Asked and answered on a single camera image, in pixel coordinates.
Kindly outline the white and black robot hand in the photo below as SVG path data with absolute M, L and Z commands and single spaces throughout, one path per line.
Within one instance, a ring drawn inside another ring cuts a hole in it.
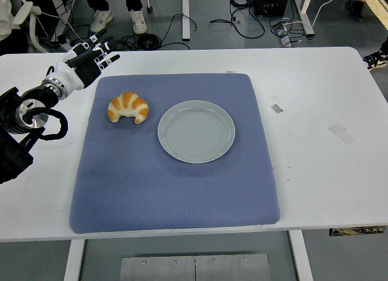
M 91 85 L 104 69 L 120 58 L 118 54 L 111 55 L 118 48 L 119 41 L 112 36 L 103 38 L 106 32 L 101 30 L 72 47 L 45 80 L 56 85 L 63 96 Z

